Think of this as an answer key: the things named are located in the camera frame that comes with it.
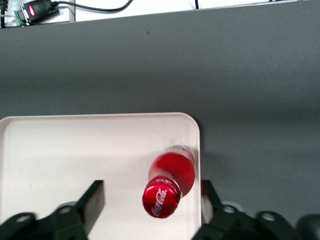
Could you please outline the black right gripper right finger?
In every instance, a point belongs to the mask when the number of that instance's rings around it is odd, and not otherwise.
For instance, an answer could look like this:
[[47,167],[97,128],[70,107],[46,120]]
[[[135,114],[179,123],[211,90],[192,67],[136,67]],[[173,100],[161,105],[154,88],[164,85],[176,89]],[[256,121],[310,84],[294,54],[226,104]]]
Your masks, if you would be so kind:
[[210,180],[201,181],[201,211],[204,223],[194,240],[318,240],[320,215],[307,214],[293,227],[282,215],[260,211],[251,217],[223,204]]

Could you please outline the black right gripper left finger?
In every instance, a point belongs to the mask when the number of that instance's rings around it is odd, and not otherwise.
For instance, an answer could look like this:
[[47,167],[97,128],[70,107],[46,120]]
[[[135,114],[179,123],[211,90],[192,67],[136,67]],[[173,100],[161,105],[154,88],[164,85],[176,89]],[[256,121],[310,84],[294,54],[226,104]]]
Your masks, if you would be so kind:
[[95,180],[78,201],[64,203],[42,219],[37,219],[33,212],[11,216],[0,225],[0,238],[87,240],[104,206],[104,181]]

